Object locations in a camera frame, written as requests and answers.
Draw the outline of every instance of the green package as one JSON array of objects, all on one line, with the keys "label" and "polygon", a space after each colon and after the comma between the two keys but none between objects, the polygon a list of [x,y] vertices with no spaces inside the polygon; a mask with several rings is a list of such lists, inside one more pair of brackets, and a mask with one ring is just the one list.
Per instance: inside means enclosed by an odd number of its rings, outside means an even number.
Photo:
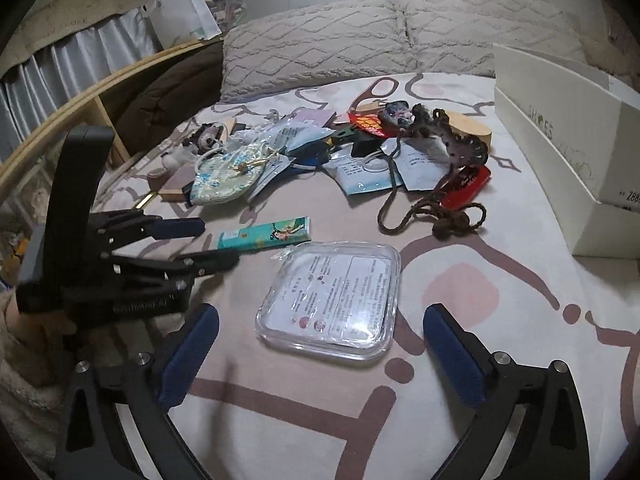
[{"label": "green package", "polygon": [[309,217],[254,225],[235,231],[225,231],[218,238],[219,249],[234,248],[255,251],[267,247],[299,244],[311,240]]}]

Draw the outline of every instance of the metal screw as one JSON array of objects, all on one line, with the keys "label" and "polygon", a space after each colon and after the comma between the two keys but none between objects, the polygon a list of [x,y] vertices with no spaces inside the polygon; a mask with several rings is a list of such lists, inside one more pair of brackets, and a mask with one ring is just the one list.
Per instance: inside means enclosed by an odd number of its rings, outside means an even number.
[{"label": "metal screw", "polygon": [[84,374],[90,367],[89,361],[80,361],[76,365],[76,373]]},{"label": "metal screw", "polygon": [[151,361],[151,354],[149,352],[138,352],[138,355],[133,359],[138,366],[146,365]]},{"label": "metal screw", "polygon": [[507,352],[496,352],[494,359],[499,365],[508,365],[511,362],[511,356]]},{"label": "metal screw", "polygon": [[554,368],[556,372],[560,372],[561,374],[565,374],[569,371],[569,367],[564,361],[554,361]]}]

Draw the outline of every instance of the plastic lid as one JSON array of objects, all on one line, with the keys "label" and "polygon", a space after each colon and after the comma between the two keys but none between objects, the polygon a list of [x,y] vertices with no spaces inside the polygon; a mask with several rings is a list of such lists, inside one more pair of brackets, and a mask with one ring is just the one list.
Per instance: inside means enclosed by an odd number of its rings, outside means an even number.
[{"label": "plastic lid", "polygon": [[400,254],[369,243],[306,242],[285,259],[255,318],[268,344],[366,362],[391,344]]}]

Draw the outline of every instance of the silver satin curtain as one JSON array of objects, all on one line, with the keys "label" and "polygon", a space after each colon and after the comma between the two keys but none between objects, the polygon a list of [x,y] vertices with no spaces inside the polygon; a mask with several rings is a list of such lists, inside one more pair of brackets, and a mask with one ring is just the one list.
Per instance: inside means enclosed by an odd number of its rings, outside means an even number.
[{"label": "silver satin curtain", "polygon": [[0,161],[73,96],[162,50],[139,10],[111,16],[49,45],[0,81]]}]

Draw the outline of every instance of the pillow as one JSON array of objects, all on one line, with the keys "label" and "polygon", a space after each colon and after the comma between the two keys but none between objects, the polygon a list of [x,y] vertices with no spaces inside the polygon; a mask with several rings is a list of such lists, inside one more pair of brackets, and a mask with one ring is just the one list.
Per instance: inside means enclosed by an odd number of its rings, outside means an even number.
[{"label": "pillow", "polygon": [[133,99],[115,124],[129,153],[147,152],[181,122],[215,104],[222,83],[222,42],[176,63]]},{"label": "pillow", "polygon": [[392,0],[353,0],[273,14],[225,38],[222,102],[413,70]]},{"label": "pillow", "polygon": [[586,62],[564,14],[545,0],[398,0],[420,72],[495,77],[494,43]]}]

